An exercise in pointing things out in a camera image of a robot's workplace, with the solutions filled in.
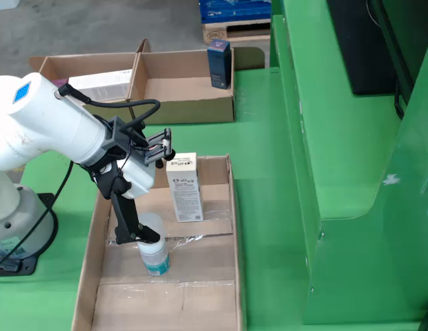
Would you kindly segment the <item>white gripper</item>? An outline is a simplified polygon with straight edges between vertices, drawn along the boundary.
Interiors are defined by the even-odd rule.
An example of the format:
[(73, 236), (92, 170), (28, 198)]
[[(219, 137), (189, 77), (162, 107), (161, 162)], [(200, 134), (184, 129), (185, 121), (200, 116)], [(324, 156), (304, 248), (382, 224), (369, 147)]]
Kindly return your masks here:
[(117, 217), (115, 235), (118, 245), (135, 241), (153, 244), (161, 239), (158, 232), (139, 222), (134, 199), (149, 193), (153, 187), (155, 167), (162, 169), (164, 162), (174, 157), (175, 151), (172, 149), (168, 156), (156, 160), (155, 164), (144, 165), (135, 158), (112, 161), (109, 171), (95, 176), (99, 191), (113, 205)]

